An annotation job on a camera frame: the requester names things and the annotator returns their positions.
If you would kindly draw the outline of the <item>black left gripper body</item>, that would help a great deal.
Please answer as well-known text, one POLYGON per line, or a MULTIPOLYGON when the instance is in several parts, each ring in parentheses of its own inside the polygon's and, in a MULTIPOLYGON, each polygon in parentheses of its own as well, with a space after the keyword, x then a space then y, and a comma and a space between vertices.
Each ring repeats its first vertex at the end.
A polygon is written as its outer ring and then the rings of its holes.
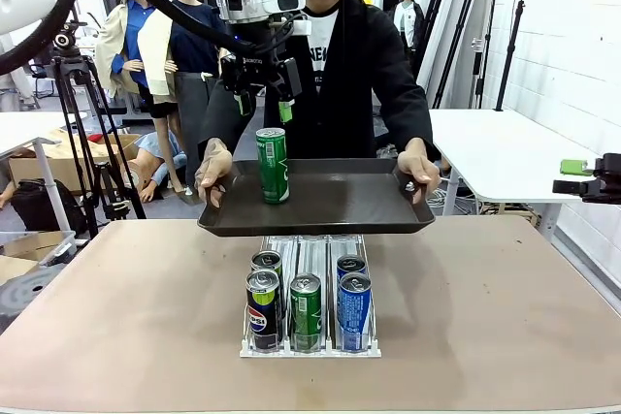
POLYGON ((234 93, 253 87, 272 87, 278 93, 286 93, 284 63, 271 55, 247 58, 229 53, 220 60, 220 78, 225 88, 234 93))

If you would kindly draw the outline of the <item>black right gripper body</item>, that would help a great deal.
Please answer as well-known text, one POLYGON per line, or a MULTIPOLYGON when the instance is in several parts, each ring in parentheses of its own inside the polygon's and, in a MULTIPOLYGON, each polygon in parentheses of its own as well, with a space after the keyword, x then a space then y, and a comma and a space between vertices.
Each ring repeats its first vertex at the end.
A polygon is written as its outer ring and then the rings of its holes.
POLYGON ((604 204, 620 203, 620 166, 620 153, 606 153, 595 161, 598 199, 604 204))

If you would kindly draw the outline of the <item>person's right hand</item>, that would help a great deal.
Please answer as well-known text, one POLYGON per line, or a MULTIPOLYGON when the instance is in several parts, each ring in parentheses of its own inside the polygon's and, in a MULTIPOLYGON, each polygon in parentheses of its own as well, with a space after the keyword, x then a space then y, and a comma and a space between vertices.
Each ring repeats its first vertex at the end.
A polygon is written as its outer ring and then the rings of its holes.
POLYGON ((226 145, 217 138, 207 142, 203 161, 195 173, 195 187, 199 198, 212 207, 220 208, 226 188, 223 178, 229 174, 233 156, 226 145))

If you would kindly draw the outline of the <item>person's left hand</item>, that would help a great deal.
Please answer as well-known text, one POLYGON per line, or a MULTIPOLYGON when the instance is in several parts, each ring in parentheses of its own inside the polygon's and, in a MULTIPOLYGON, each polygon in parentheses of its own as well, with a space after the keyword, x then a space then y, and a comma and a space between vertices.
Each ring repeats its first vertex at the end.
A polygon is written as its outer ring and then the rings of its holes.
POLYGON ((425 188, 425 193, 417 191, 412 196, 412 202, 415 205, 439 187, 441 183, 440 170, 428 159, 424 147, 408 148, 399 154, 397 162, 402 173, 411 175, 418 184, 425 188))

